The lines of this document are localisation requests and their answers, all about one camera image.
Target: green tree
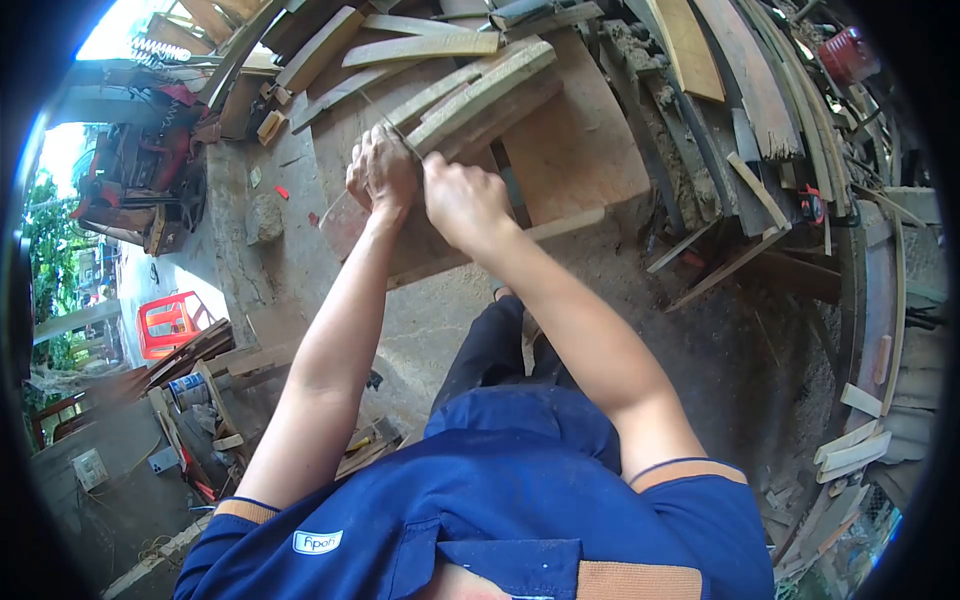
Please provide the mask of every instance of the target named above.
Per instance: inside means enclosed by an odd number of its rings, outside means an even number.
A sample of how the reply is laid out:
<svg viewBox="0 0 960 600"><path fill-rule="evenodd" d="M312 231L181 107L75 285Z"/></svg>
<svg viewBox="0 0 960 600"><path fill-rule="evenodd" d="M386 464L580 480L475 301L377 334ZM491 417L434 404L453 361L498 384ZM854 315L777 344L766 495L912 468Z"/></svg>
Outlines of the green tree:
<svg viewBox="0 0 960 600"><path fill-rule="evenodd" d="M80 308L74 294L79 271L75 250L86 248L88 239L70 218L77 203L76 199L59 201L57 185L50 174L42 169L37 171L28 193L23 223L24 237L30 239L36 324ZM70 356L72 338L73 334L67 333L37 344L32 362L48 369L74 369L76 359ZM32 391L26 399L36 408L54 400Z"/></svg>

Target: sky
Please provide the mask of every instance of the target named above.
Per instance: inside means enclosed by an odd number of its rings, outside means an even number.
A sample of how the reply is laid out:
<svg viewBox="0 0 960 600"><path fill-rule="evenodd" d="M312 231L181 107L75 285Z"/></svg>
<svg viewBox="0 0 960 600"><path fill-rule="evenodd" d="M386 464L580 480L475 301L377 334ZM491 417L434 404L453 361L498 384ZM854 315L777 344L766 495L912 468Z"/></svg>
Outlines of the sky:
<svg viewBox="0 0 960 600"><path fill-rule="evenodd" d="M78 60L125 59L131 55L128 41L146 29L154 12L164 12L173 0L118 0L107 11L77 53ZM84 124L63 123L47 130L40 152L40 168L49 171L60 198L73 198L70 183L73 164L84 153Z"/></svg>

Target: electrical outlet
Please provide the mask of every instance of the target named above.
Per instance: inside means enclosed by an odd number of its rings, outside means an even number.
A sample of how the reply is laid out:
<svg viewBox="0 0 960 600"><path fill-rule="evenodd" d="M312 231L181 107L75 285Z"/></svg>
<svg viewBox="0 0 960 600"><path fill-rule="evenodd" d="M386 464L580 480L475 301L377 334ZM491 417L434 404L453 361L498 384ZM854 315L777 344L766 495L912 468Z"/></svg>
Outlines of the electrical outlet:
<svg viewBox="0 0 960 600"><path fill-rule="evenodd" d="M77 471L77 479L80 480L80 485L84 486L85 492L89 492L110 478L104 462L100 460L97 448L90 448L73 459L73 469Z"/></svg>

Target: shirt logo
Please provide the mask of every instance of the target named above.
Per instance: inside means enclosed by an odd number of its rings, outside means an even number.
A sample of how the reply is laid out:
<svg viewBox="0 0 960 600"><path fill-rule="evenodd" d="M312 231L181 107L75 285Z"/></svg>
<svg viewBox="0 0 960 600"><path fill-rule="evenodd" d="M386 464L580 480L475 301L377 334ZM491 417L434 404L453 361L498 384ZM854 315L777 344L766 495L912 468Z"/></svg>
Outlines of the shirt logo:
<svg viewBox="0 0 960 600"><path fill-rule="evenodd" d="M312 534L309 531L294 532L294 551L301 554L326 554L340 546L343 530L335 534Z"/></svg>

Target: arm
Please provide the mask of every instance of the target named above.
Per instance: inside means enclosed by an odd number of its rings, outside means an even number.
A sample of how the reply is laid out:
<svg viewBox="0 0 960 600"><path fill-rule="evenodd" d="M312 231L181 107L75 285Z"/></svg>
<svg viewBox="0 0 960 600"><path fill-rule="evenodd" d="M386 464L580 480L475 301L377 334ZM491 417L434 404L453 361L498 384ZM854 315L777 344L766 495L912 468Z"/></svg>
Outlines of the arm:
<svg viewBox="0 0 960 600"><path fill-rule="evenodd" d="M396 134L364 133L347 188L371 217L300 343L237 495L284 509L333 481L380 337L396 233L416 187Z"/></svg>
<svg viewBox="0 0 960 600"><path fill-rule="evenodd" d="M508 216L506 187L476 167L423 163L427 215L447 242L523 300L584 394L620 436L623 477L704 457L676 391L634 330Z"/></svg>

